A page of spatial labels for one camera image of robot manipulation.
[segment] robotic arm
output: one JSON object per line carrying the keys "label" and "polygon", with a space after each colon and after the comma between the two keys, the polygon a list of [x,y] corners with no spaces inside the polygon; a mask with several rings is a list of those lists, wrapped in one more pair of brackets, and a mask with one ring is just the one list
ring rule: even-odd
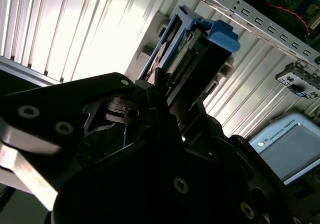
{"label": "robotic arm", "polygon": [[[164,54],[161,68],[147,74],[149,65],[135,83],[112,73],[0,99],[2,171],[51,211],[51,223],[315,223],[250,144],[227,138],[206,114],[200,96],[232,48],[204,41],[204,25],[176,45],[202,33],[188,64],[163,67]],[[126,147],[87,169],[72,168],[82,139],[116,122],[127,125]]]}

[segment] silver metal plate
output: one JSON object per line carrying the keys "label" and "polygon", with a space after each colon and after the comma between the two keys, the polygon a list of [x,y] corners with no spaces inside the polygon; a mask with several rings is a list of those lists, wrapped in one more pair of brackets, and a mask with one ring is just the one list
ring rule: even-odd
{"label": "silver metal plate", "polygon": [[40,202],[51,211],[58,192],[16,149],[0,143],[0,166],[11,170]]}

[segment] cable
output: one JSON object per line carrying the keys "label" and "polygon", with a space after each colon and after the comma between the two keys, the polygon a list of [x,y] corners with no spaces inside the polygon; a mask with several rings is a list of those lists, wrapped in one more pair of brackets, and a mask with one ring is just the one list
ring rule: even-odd
{"label": "cable", "polygon": [[286,9],[286,8],[284,8],[284,7],[277,6],[277,5],[268,4],[268,6],[274,7],[274,8],[279,9],[279,10],[286,11],[286,12],[288,12],[288,13],[296,16],[296,17],[304,24],[307,35],[310,33],[310,28],[309,28],[308,24],[307,24],[306,21],[304,21],[303,18],[302,18],[300,15],[298,15],[296,12],[293,12],[293,11],[291,11],[291,10],[289,10],[289,9]]}

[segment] corrugated metal panel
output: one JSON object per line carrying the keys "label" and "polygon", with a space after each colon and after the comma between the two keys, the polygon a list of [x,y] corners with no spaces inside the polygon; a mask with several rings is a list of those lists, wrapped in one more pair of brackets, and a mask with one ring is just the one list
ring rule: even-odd
{"label": "corrugated metal panel", "polygon": [[275,80],[293,59],[200,0],[0,0],[0,55],[58,81],[124,73],[155,13],[172,17],[179,5],[240,36],[235,71],[204,102],[226,135],[247,137],[284,111],[320,104]]}
{"label": "corrugated metal panel", "polygon": [[124,73],[164,2],[0,0],[0,55],[56,80]]}

